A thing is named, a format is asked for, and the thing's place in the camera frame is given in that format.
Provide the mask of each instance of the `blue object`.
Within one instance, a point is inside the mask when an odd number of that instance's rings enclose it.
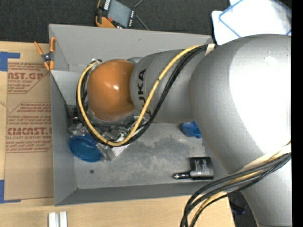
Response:
[[[97,162],[103,157],[96,144],[97,142],[90,134],[74,136],[69,141],[72,153],[79,159],[87,162]]]
[[[181,130],[188,137],[196,136],[198,139],[201,138],[201,132],[195,121],[181,124]]]
[[[0,71],[8,71],[8,58],[19,59],[20,53],[0,52]]]
[[[20,202],[20,200],[4,201],[4,180],[0,180],[0,203]]]

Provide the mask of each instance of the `cardboard sheet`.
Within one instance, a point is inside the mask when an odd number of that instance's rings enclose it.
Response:
[[[40,46],[49,52],[48,44]],[[7,74],[4,199],[52,197],[50,73],[33,43],[0,42],[0,51],[20,53],[2,72]]]

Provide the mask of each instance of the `blue plastic lid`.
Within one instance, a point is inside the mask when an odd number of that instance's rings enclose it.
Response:
[[[182,132],[188,137],[197,137],[198,139],[201,138],[201,132],[198,128],[198,125],[195,121],[186,122],[181,124]]]
[[[87,162],[97,162],[103,157],[96,144],[96,141],[89,134],[74,136],[69,141],[72,153],[79,159]]]

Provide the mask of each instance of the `black electronic device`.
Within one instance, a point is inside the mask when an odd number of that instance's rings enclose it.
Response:
[[[96,10],[98,27],[130,28],[135,11],[117,0],[99,0]]]

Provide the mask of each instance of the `blue tape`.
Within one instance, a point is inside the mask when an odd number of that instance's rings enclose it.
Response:
[[[0,52],[0,71],[8,71],[8,58],[19,59],[20,53]]]
[[[8,202],[20,202],[20,200],[4,201],[4,180],[0,180],[0,204]]]

